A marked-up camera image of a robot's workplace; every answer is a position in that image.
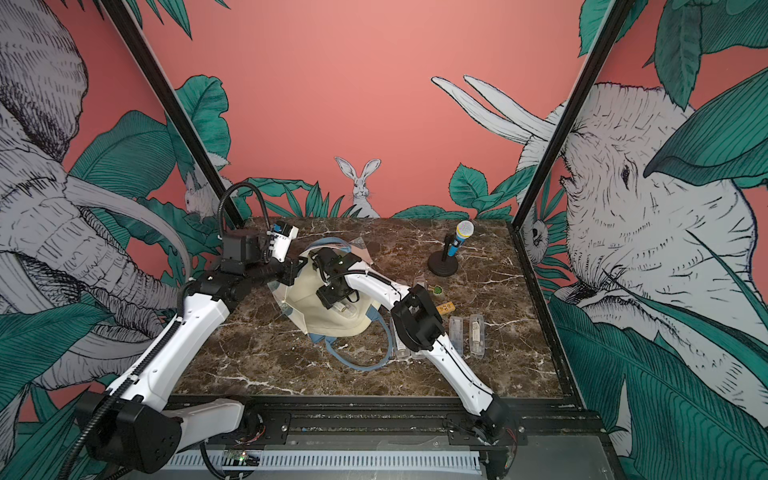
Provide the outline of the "cream canvas tote bag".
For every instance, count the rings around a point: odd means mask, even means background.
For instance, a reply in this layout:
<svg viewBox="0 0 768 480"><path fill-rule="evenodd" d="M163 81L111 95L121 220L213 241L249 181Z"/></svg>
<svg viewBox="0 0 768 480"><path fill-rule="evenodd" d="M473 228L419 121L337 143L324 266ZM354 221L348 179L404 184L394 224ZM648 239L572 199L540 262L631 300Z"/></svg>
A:
<svg viewBox="0 0 768 480"><path fill-rule="evenodd" d="M320 271L311 264L301 268L291 286L278 281L268 283L282 313L313 342L323 342L326 350L342 364L363 372L384 367L393 354L394 345L391 330L379 313L381 303L367 294L357 293L326 308L317 295L322 286ZM385 355L378 363L369 366L353 364L334 350L333 342L337 338L361 334L373 322L381 325L387 337Z"/></svg>

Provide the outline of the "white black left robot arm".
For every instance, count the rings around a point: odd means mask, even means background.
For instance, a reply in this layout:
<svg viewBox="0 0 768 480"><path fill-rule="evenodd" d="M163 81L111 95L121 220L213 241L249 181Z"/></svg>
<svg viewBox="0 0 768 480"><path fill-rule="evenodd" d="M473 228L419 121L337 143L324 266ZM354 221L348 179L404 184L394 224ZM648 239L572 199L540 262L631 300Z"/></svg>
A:
<svg viewBox="0 0 768 480"><path fill-rule="evenodd" d="M176 315L162 333L103 393L78 400L80 435L59 478L69 478L83 450L96 460L154 473L177 452L241 429L246 407L237 400L172 411L166 405L202 345L252 288L291 272L287 254L297 234L282 221L268 228L264 247L245 230L223 234L218 267L181 288Z"/></svg>

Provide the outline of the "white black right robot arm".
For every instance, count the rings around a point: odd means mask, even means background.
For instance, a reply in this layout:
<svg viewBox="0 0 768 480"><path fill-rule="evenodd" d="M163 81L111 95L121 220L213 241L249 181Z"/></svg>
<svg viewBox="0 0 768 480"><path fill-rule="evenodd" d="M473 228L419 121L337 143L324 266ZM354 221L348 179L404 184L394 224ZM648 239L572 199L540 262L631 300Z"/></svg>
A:
<svg viewBox="0 0 768 480"><path fill-rule="evenodd" d="M321 280L316 294L325 308L350 296L366 295L389 311L399 340L438 369L474 419L473 431L482 442L495 445L503 437L516 437L518 421L511 408L456 351L423 286L397 283L359 256L329 247L311 253L309 262Z"/></svg>

